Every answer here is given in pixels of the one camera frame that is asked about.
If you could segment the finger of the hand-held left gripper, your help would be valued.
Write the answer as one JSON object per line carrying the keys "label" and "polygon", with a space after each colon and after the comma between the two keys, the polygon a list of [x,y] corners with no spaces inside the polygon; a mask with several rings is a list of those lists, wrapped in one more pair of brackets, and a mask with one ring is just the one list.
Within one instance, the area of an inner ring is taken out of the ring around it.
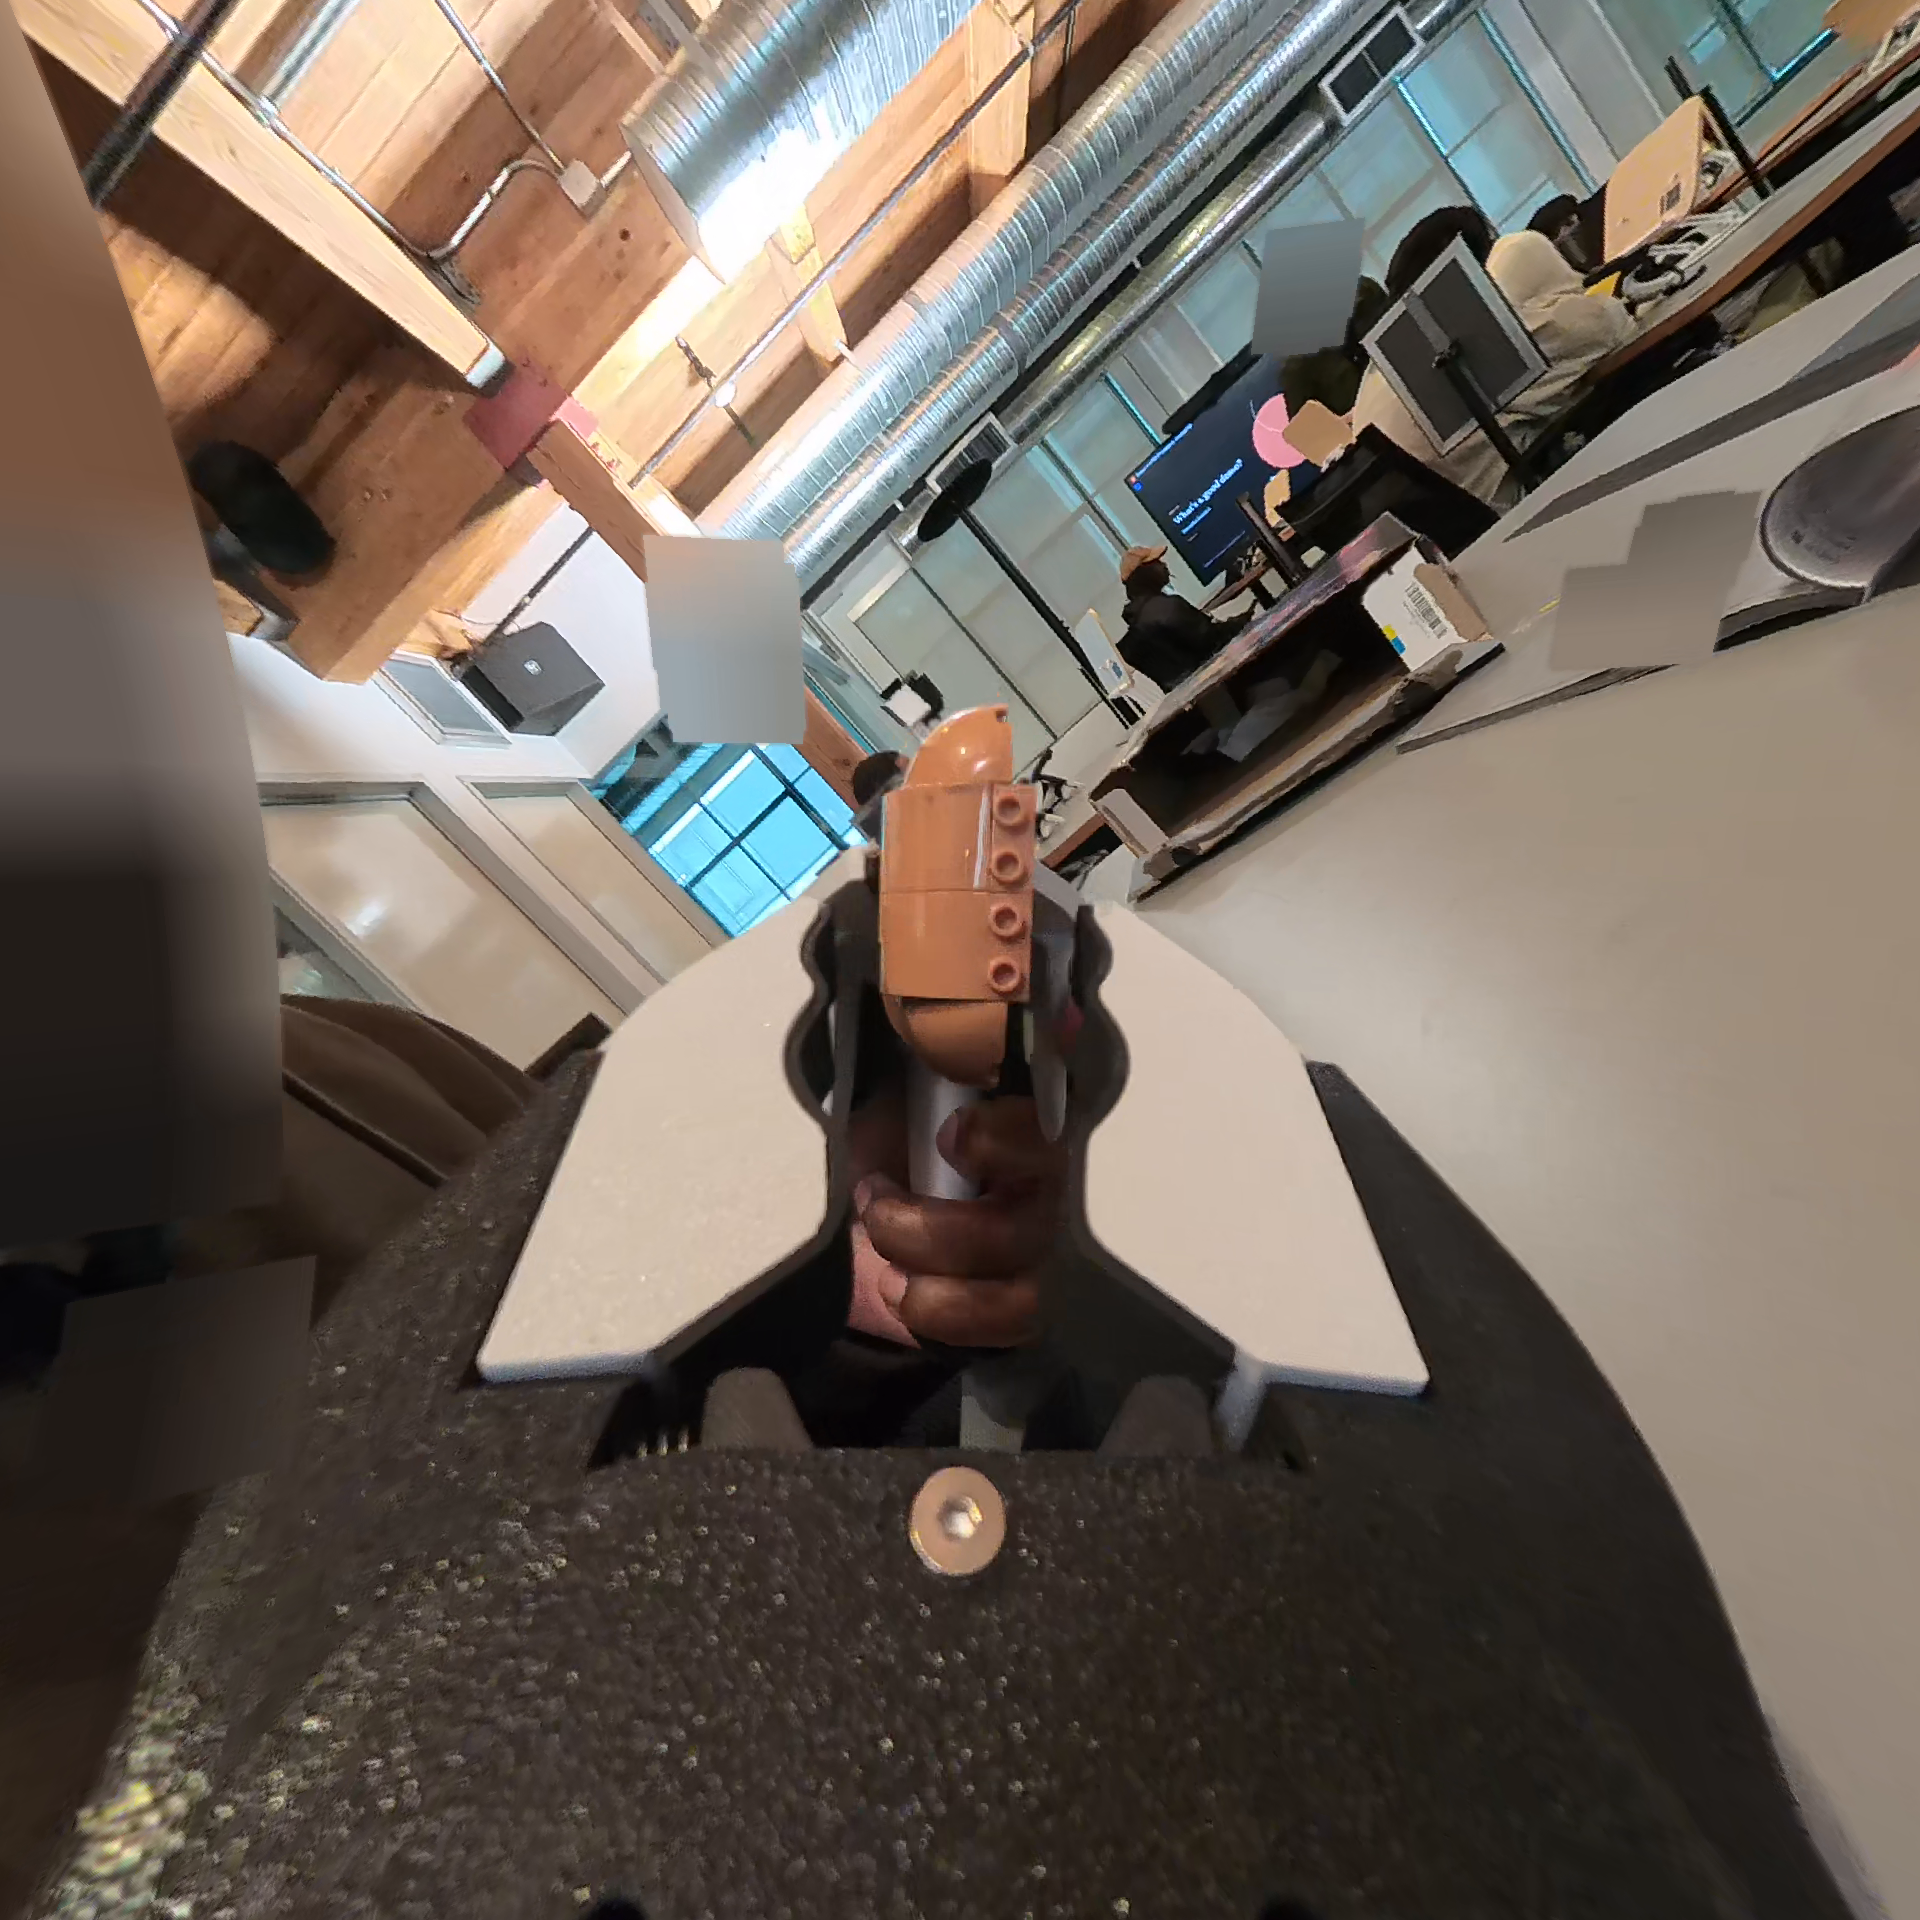
{"label": "finger of the hand-held left gripper", "polygon": [[858,1176],[858,1115],[882,1085],[882,999],[863,966],[841,966],[830,997],[830,1092],[824,1133],[837,1180]]}
{"label": "finger of the hand-held left gripper", "polygon": [[1044,1142],[1058,1142],[1067,1119],[1076,1048],[1085,1010],[1076,992],[1029,1007],[1029,1080]]}

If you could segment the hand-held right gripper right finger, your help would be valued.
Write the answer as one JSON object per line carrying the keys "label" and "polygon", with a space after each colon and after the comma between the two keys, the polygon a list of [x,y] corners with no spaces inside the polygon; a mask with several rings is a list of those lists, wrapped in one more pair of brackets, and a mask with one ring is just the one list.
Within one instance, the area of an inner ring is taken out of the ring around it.
{"label": "hand-held right gripper right finger", "polygon": [[1076,992],[1053,1347],[1123,1390],[1275,1384],[1419,1397],[1426,1358],[1300,1048],[1132,908],[1053,927]]}

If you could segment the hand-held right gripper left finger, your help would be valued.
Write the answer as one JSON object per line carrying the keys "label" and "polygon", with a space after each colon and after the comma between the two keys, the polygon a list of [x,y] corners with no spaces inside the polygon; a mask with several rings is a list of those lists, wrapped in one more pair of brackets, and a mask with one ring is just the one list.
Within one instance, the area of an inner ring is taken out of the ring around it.
{"label": "hand-held right gripper left finger", "polygon": [[830,997],[856,896],[707,954],[606,1044],[477,1347],[488,1384],[796,1367],[845,1332]]}

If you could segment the brown lego assembly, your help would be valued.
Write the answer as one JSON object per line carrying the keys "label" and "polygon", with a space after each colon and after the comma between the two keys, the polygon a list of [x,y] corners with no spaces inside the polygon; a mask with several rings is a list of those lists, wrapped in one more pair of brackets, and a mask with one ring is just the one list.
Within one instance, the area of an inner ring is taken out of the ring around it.
{"label": "brown lego assembly", "polygon": [[1031,1092],[1039,788],[1006,706],[938,720],[879,801],[879,999],[907,1062],[968,1094]]}

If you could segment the printed lego set box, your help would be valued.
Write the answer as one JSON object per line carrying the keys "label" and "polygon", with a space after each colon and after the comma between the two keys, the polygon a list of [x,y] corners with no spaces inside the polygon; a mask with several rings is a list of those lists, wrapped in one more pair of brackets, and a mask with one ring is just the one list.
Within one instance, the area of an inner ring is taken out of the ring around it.
{"label": "printed lego set box", "polygon": [[1091,805],[1168,881],[1497,653],[1442,545],[1378,516],[1148,711]]}

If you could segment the lego instruction booklet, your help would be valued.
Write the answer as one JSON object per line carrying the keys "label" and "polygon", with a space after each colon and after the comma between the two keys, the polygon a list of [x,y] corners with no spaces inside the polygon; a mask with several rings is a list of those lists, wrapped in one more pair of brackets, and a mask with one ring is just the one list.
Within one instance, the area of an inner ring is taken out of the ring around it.
{"label": "lego instruction booklet", "polygon": [[1916,584],[1916,369],[1582,457],[1458,563],[1491,628],[1420,755]]}

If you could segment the person's left hand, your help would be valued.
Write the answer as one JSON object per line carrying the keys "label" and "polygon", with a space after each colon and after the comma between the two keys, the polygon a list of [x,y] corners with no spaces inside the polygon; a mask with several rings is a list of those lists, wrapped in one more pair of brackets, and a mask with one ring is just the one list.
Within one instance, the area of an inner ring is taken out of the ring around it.
{"label": "person's left hand", "polygon": [[1041,1278],[1062,1230],[1064,1147],[1044,1142],[1031,1094],[992,1094],[964,1131],[962,1161],[997,1200],[914,1200],[905,1068],[858,1115],[853,1180],[853,1306],[845,1344],[882,1358],[933,1347],[1023,1347],[1041,1327]]}

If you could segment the brown hooded jacket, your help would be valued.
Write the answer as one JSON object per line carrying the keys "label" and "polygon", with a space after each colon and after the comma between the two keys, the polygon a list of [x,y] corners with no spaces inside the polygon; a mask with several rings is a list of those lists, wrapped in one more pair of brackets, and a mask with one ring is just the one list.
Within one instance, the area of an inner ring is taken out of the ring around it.
{"label": "brown hooded jacket", "polygon": [[468,1033],[369,999],[281,999],[276,1198],[89,1240],[4,1250],[4,1915],[21,1915],[97,1781],[204,1496],[26,1496],[68,1306],[168,1281],[310,1260],[325,1315],[544,1092]]}

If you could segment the black floor lamp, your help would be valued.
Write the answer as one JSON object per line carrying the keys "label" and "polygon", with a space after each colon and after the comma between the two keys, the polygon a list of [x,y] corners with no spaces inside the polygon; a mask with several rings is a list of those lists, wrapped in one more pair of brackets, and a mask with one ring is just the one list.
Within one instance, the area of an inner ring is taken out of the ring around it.
{"label": "black floor lamp", "polygon": [[981,498],[992,475],[989,457],[964,457],[932,490],[913,530],[913,565],[1048,737],[1095,708],[1132,720],[1137,708],[1102,679],[1062,613],[986,530]]}

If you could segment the dark office desk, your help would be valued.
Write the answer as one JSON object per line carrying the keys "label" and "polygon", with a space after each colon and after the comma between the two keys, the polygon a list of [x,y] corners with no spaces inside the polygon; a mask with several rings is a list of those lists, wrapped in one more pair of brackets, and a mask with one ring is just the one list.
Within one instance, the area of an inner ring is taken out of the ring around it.
{"label": "dark office desk", "polygon": [[1856,218],[1863,207],[1887,207],[1915,176],[1916,89],[1908,89],[1715,243],[1698,274],[1647,310],[1641,335],[1588,373],[1588,387],[1665,352],[1673,341],[1693,342],[1747,284],[1807,255],[1826,227]]}

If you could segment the black wall speaker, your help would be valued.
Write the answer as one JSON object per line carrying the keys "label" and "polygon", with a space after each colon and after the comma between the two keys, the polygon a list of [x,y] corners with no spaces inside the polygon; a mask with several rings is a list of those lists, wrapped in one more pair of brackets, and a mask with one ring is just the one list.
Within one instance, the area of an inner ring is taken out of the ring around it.
{"label": "black wall speaker", "polygon": [[548,620],[496,633],[451,665],[504,732],[554,737],[606,693],[595,665]]}

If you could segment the wall display screen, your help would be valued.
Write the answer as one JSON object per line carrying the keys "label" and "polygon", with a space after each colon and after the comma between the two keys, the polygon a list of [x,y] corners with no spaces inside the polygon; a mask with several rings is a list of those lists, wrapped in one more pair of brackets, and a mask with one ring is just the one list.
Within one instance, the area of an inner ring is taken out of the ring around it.
{"label": "wall display screen", "polygon": [[1323,471],[1284,442],[1288,422],[1280,369],[1270,357],[1258,357],[1126,473],[1126,494],[1194,581],[1224,578],[1258,545],[1254,521],[1241,510],[1243,497],[1265,510],[1276,475],[1288,482],[1284,510],[1317,494]]}

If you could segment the silver ventilation duct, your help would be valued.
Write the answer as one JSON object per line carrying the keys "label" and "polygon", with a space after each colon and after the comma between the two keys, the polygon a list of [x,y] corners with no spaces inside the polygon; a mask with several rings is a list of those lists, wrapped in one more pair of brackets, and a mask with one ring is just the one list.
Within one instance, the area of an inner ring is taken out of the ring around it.
{"label": "silver ventilation duct", "polygon": [[1142,243],[1388,2],[1184,2],[698,516],[803,584],[970,432]]}

